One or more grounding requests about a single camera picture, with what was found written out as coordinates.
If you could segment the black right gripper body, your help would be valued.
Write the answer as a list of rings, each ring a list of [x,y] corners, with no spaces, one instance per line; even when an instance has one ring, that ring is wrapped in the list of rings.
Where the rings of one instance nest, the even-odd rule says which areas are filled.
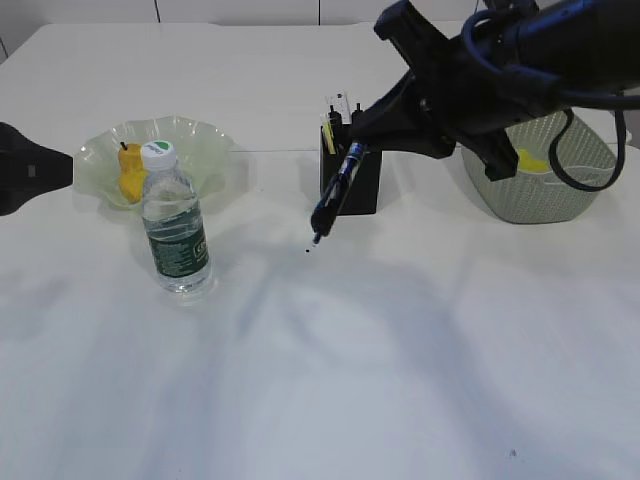
[[[423,35],[414,42],[414,120],[417,150],[451,150],[456,143],[504,150],[504,130],[555,111],[555,101],[513,78],[476,71],[459,38]]]

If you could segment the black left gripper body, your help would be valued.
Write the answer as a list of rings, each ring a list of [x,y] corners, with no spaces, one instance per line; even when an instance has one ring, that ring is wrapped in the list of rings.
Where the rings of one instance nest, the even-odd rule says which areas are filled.
[[[41,146],[15,127],[1,123],[1,215],[16,212],[31,199],[71,186],[71,156]]]

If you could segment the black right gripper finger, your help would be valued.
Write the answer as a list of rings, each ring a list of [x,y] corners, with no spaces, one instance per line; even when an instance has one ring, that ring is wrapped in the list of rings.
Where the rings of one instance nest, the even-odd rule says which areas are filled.
[[[484,164],[490,181],[501,181],[516,175],[518,154],[505,129],[484,134],[465,134],[462,144],[473,151]]]
[[[423,108],[415,75],[408,70],[379,100],[364,110],[358,131],[349,128],[348,142],[360,142],[367,150],[409,152],[434,159],[449,157],[456,141],[438,126]]]

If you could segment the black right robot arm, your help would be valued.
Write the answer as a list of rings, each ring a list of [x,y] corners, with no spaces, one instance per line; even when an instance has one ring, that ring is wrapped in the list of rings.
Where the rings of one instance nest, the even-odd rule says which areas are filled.
[[[628,95],[639,83],[635,1],[489,2],[455,37],[399,1],[374,30],[408,69],[348,130],[372,151],[442,159],[460,145],[489,179],[505,180],[518,163],[509,127],[572,107],[639,106]]]

